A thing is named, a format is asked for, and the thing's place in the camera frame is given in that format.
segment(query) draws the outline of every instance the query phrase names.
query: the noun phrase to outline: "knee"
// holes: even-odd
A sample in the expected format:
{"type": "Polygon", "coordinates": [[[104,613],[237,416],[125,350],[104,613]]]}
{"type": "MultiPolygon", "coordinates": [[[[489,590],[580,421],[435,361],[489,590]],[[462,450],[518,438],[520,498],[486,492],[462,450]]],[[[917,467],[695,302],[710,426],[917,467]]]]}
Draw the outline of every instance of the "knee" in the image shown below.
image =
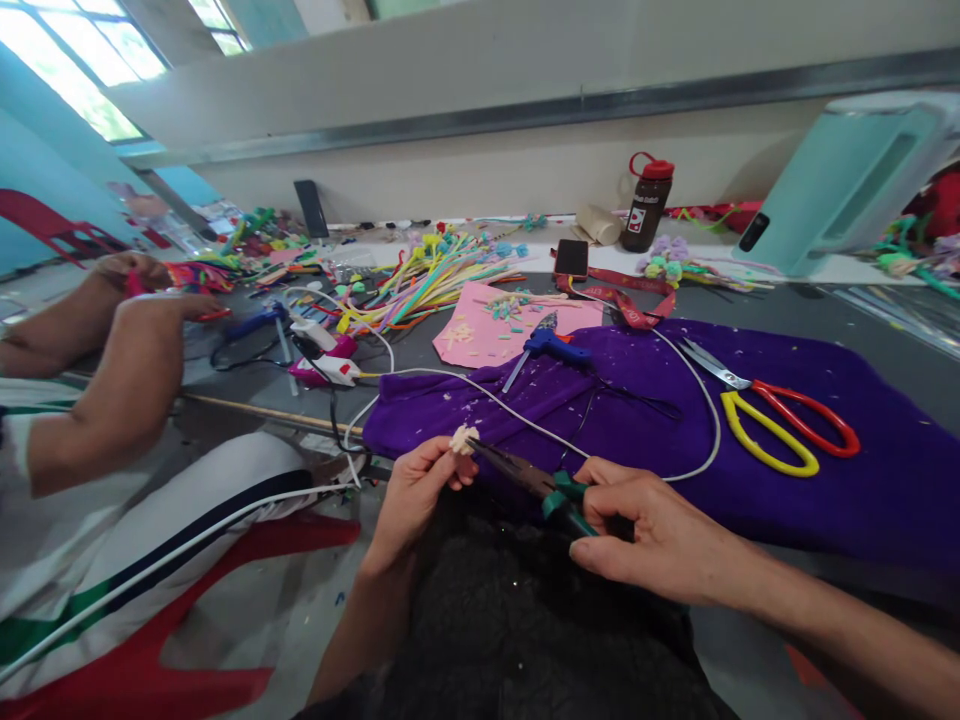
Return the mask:
{"type": "Polygon", "coordinates": [[[292,445],[264,432],[228,440],[198,464],[204,466],[204,474],[211,481],[229,486],[234,492],[306,467],[292,445]]]}

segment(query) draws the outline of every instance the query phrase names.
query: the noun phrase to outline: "hand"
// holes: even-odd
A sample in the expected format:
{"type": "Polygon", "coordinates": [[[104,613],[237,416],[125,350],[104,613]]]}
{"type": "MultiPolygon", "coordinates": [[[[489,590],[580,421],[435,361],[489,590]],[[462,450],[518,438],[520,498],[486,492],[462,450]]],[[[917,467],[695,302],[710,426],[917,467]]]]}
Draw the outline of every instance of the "hand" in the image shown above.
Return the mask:
{"type": "Polygon", "coordinates": [[[151,290],[163,290],[171,285],[170,273],[162,262],[132,250],[100,258],[94,271],[103,275],[118,290],[126,290],[127,276],[133,271],[151,290]]]}
{"type": "Polygon", "coordinates": [[[193,322],[204,315],[212,315],[223,310],[223,305],[215,297],[199,293],[140,295],[130,298],[123,304],[135,304],[149,310],[176,313],[180,320],[193,322]]]}
{"type": "Polygon", "coordinates": [[[601,535],[570,546],[581,567],[691,605],[736,607],[749,592],[766,555],[653,473],[590,458],[575,477],[597,483],[587,489],[583,514],[601,535]],[[609,534],[607,520],[617,515],[633,521],[632,543],[609,534]]]}
{"type": "Polygon", "coordinates": [[[423,534],[444,485],[462,490],[472,485],[477,464],[450,450],[450,438],[435,437],[401,456],[393,466],[377,529],[364,558],[366,570],[378,572],[405,556],[423,534]]]}

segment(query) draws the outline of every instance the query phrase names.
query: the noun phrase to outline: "pliers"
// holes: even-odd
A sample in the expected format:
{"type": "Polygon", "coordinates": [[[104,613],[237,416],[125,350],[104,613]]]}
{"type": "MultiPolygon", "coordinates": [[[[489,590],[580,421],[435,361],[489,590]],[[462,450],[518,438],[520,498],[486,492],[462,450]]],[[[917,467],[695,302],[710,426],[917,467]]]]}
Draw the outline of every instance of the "pliers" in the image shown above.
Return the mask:
{"type": "Polygon", "coordinates": [[[574,481],[566,470],[548,475],[531,465],[529,460],[481,440],[468,438],[467,444],[510,480],[538,498],[543,519],[556,530],[574,539],[597,535],[573,504],[583,502],[587,486],[574,481]]]}

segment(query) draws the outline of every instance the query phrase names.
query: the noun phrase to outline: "kettle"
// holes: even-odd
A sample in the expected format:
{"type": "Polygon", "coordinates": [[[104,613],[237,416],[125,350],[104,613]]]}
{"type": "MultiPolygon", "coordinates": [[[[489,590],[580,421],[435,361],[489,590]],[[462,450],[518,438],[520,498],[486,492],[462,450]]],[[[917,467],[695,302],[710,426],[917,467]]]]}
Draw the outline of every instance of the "kettle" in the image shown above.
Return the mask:
{"type": "Polygon", "coordinates": [[[827,253],[872,247],[960,145],[960,93],[904,91],[829,103],[733,257],[806,277],[827,253]]]}

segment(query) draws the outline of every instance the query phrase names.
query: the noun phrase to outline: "purple felt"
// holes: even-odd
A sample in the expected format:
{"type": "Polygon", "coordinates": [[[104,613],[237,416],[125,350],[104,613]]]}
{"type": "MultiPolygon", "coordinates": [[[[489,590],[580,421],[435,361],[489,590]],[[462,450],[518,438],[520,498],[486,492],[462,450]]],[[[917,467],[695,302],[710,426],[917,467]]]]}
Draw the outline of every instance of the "purple felt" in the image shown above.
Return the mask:
{"type": "MultiPolygon", "coordinates": [[[[691,320],[666,321],[658,329],[675,341],[688,337],[700,343],[742,377],[821,401],[854,428],[863,446],[859,455],[842,460],[804,440],[820,461],[819,474],[798,479],[778,473],[733,437],[719,399],[723,385],[698,369],[720,413],[722,440],[709,470],[673,485],[684,497],[753,540],[960,575],[960,442],[884,383],[860,356],[829,343],[691,320]]],[[[636,401],[600,392],[574,440],[577,447],[664,477],[704,462],[713,442],[713,422],[698,384],[665,342],[652,333],[598,327],[578,331],[574,344],[593,352],[597,371],[608,381],[668,399],[684,412],[676,422],[636,401]]],[[[497,394],[514,362],[480,368],[470,377],[497,394]]],[[[506,402],[569,439],[594,387],[597,383],[589,376],[544,356],[527,361],[506,402]]],[[[476,425],[485,441],[548,472],[559,469],[561,445],[462,380],[388,376],[381,380],[380,393],[364,430],[367,444],[378,453],[396,457],[467,423],[476,425]]],[[[758,395],[749,390],[743,395],[780,421],[758,395]]],[[[805,409],[798,414],[824,437],[840,442],[817,416],[805,409]]],[[[792,451],[761,426],[751,419],[743,422],[764,449],[799,464],[792,451]]],[[[786,421],[781,424],[789,427],[786,421]]],[[[569,452],[563,468],[573,472],[582,462],[569,452]]],[[[480,480],[518,506],[529,502],[483,464],[480,480]]]]}

